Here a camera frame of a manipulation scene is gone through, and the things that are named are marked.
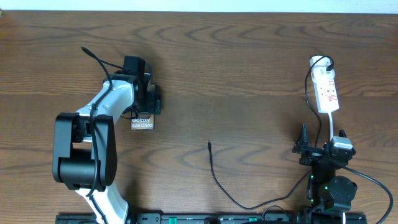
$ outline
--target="white cord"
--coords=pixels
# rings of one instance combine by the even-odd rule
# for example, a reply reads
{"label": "white cord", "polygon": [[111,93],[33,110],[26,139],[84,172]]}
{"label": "white cord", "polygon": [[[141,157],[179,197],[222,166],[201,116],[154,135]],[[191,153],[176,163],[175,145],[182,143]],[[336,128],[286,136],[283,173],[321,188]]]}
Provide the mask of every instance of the white cord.
{"label": "white cord", "polygon": [[329,112],[328,115],[329,115],[330,140],[331,140],[333,138],[333,118],[331,117],[331,112]]}

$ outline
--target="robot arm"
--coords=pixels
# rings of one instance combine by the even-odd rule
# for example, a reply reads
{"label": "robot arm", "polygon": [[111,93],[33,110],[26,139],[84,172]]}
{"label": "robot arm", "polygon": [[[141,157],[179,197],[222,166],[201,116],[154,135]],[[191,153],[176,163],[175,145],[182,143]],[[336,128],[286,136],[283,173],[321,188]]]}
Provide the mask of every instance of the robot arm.
{"label": "robot arm", "polygon": [[[76,113],[60,113],[55,120],[53,177],[88,202],[98,223],[124,224],[129,208],[113,182],[118,163],[114,124],[130,111],[160,114],[160,95],[150,84],[152,74],[144,73],[145,64],[139,57],[126,56],[123,69],[109,76],[112,89],[107,78],[102,90],[86,106]],[[90,123],[91,110],[94,128]],[[93,142],[92,130],[97,155],[94,144],[91,151],[73,147],[73,143]]]}

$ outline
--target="wood grain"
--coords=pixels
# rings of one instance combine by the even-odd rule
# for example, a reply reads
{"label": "wood grain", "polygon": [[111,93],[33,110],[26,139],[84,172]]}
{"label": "wood grain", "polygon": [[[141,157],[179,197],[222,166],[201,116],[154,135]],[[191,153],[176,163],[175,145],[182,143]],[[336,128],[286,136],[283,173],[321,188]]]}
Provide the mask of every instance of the wood grain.
{"label": "wood grain", "polygon": [[[318,128],[303,95],[308,60],[316,54],[336,62],[335,130],[343,128],[358,152],[350,167],[398,198],[398,16],[6,11],[0,18],[0,223],[53,223],[58,213],[90,212],[51,174],[56,115],[81,108],[104,78],[81,45],[116,64],[139,55],[161,88],[155,131],[130,131],[126,120],[115,127],[116,182],[133,205],[243,212],[211,178],[208,139],[216,175],[237,201],[250,206],[285,195],[308,170],[290,152],[300,125],[308,124],[312,139]],[[322,141],[327,136],[324,128]],[[388,205],[385,192],[338,174],[359,186],[351,210],[375,223]],[[277,204],[308,205],[304,191],[302,184]],[[396,222],[394,209],[386,223]]]}

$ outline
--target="white power strip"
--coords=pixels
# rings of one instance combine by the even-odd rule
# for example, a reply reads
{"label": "white power strip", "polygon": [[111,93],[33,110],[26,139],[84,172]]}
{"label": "white power strip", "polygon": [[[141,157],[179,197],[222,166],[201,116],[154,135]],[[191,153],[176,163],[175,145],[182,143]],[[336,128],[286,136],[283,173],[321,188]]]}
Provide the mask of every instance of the white power strip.
{"label": "white power strip", "polygon": [[[312,66],[321,57],[312,57],[310,65]],[[317,99],[319,113],[331,113],[339,108],[334,80],[335,70],[326,70],[330,64],[330,59],[325,57],[317,62],[311,71],[311,79],[315,89],[315,98]]]}

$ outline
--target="wooden table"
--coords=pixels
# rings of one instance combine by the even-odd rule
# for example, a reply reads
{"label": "wooden table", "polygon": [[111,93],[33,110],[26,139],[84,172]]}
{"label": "wooden table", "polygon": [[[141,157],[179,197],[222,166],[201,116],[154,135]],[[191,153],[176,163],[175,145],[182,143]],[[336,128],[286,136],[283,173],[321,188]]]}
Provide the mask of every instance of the wooden table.
{"label": "wooden table", "polygon": [[[5,11],[0,18],[0,223],[53,223],[58,213],[91,212],[52,177],[53,126],[101,88],[104,72],[80,50],[123,64],[151,63],[162,114],[152,132],[115,126],[116,182],[132,205],[163,212],[245,212],[287,194],[309,170],[291,149],[300,125],[318,128],[304,100],[312,55],[335,59],[343,128],[357,155],[349,166],[398,198],[398,16],[359,14],[221,14],[169,12]],[[309,81],[314,105],[313,85]],[[328,137],[322,115],[321,142]],[[386,193],[357,175],[351,211],[381,218]],[[306,184],[280,205],[309,205]],[[398,210],[386,223],[398,222]]]}

